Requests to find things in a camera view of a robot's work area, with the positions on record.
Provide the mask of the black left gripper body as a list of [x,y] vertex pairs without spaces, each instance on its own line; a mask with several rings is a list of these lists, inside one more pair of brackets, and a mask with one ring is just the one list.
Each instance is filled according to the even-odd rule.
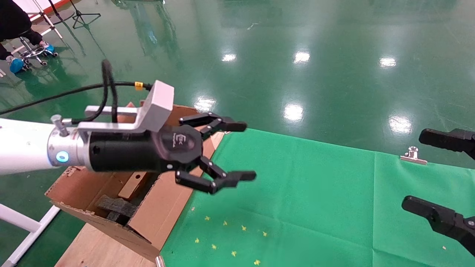
[[98,172],[150,171],[180,174],[197,167],[203,154],[204,132],[190,125],[164,126],[157,132],[92,133],[89,161]]

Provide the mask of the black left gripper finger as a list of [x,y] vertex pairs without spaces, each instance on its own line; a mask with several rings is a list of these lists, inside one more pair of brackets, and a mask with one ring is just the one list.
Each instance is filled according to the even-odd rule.
[[[191,170],[200,168],[212,179],[205,179],[191,174]],[[225,172],[218,165],[205,156],[196,158],[192,163],[185,164],[185,167],[175,171],[176,184],[208,193],[215,194],[224,188],[236,188],[241,181],[254,181],[255,171],[231,171]]]
[[216,132],[244,132],[248,127],[243,121],[235,121],[231,117],[219,116],[212,112],[180,117],[179,124],[189,125],[192,128],[202,126],[199,132],[203,141]]

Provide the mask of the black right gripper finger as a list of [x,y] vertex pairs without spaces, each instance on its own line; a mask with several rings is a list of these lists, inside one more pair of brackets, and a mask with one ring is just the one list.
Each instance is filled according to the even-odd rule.
[[441,132],[426,128],[419,135],[419,142],[432,147],[454,152],[464,152],[472,159],[475,158],[475,132],[463,129],[453,129]]
[[425,218],[432,230],[459,242],[470,254],[475,255],[475,217],[464,217],[446,208],[414,196],[406,196],[402,209]]

